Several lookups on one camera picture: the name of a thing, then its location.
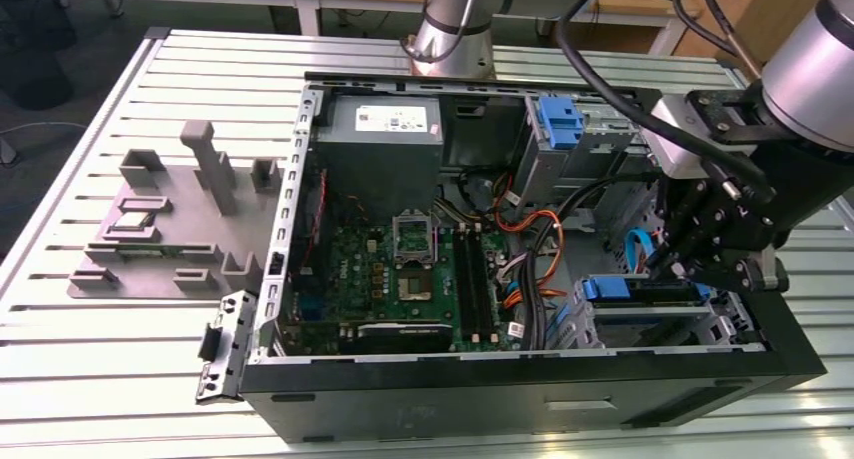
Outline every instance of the aluminum workbench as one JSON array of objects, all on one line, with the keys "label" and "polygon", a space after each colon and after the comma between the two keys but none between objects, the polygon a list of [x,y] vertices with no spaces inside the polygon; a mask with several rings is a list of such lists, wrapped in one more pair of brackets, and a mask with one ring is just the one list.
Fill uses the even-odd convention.
[{"label": "aluminum workbench", "polygon": [[[742,86],[705,59],[587,57],[617,85]],[[495,66],[500,79],[579,82],[558,51],[496,47]],[[854,235],[841,201],[794,231],[781,253],[789,305],[827,375],[682,427],[287,445],[246,404],[198,407],[196,351],[216,301],[72,299],[67,275],[123,183],[127,150],[191,163],[178,139],[184,120],[214,121],[232,164],[276,156],[287,169],[306,70],[404,74],[407,60],[396,43],[379,40],[194,31],[144,40],[0,267],[0,457],[410,458],[436,448],[444,457],[851,457]]]}]

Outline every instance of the metal bracket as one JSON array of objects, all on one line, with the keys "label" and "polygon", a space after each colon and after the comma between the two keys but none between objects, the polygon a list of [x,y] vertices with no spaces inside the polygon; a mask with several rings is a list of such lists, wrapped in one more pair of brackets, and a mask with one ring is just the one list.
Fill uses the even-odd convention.
[{"label": "metal bracket", "polygon": [[[411,250],[404,247],[403,235],[400,228],[403,225],[423,224],[424,226],[424,245],[426,249]],[[432,243],[432,220],[431,217],[423,214],[418,209],[406,210],[403,214],[392,217],[392,234],[394,234],[394,260],[395,267],[400,269],[403,264],[408,261],[418,262],[426,269],[432,267],[435,252]]]},{"label": "metal bracket", "polygon": [[258,297],[238,291],[223,297],[216,319],[207,325],[199,357],[204,360],[196,404],[242,402],[240,377],[246,365],[252,318],[258,308]]}]

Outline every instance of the table leg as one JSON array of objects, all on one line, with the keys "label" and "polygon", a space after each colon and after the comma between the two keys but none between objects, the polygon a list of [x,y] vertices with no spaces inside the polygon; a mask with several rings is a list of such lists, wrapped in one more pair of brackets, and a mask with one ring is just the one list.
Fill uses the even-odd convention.
[{"label": "table leg", "polygon": [[654,56],[670,56],[677,49],[685,29],[685,24],[678,18],[670,19],[667,25],[658,31],[658,37],[655,37],[655,42],[650,47],[650,54]]},{"label": "table leg", "polygon": [[109,13],[109,17],[113,19],[124,15],[124,1],[123,0],[104,0],[104,7]]},{"label": "table leg", "polygon": [[303,36],[320,35],[320,1],[296,0],[296,12],[299,13],[299,27]]},{"label": "table leg", "polygon": [[536,26],[536,35],[539,37],[551,36],[551,30],[557,26],[558,21],[551,21],[548,19],[534,19]]}]

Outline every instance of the label sticker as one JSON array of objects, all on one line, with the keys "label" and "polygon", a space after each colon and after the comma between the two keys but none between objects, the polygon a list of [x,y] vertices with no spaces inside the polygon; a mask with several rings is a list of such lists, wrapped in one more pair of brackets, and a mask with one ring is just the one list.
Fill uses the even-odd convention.
[{"label": "label sticker", "polygon": [[414,106],[359,106],[356,131],[427,132],[427,108]]},{"label": "label sticker", "polygon": [[507,335],[522,339],[524,337],[524,325],[518,322],[511,322],[507,325]]},{"label": "label sticker", "polygon": [[507,191],[507,194],[504,195],[504,199],[507,199],[507,202],[510,202],[514,206],[519,205],[520,197],[512,191]]}]

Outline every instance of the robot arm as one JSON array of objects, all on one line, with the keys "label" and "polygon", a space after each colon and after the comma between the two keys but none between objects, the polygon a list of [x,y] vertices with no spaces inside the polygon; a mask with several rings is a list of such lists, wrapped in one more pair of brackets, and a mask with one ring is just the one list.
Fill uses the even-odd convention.
[{"label": "robot arm", "polygon": [[774,196],[751,200],[702,173],[697,156],[645,138],[667,179],[653,276],[674,273],[733,291],[785,291],[774,251],[791,229],[854,186],[854,0],[821,0],[747,91],[665,97],[655,114],[762,170]]},{"label": "robot arm", "polygon": [[494,75],[492,16],[558,17],[569,0],[424,0],[422,27],[403,49],[414,73],[483,78]]},{"label": "robot arm", "polygon": [[[426,0],[419,34],[404,44],[414,72],[490,76],[492,15],[554,17],[571,1]],[[571,62],[579,69],[579,59]],[[579,73],[590,82],[591,74]],[[646,128],[665,172],[655,204],[665,227],[646,261],[653,278],[677,275],[737,292],[785,291],[774,252],[791,229],[854,186],[854,0],[819,1],[762,76],[746,91],[693,91],[665,96],[655,107],[671,131],[687,132],[694,152],[713,146],[749,165],[742,171],[759,174],[739,177],[661,128],[658,134]]]}]

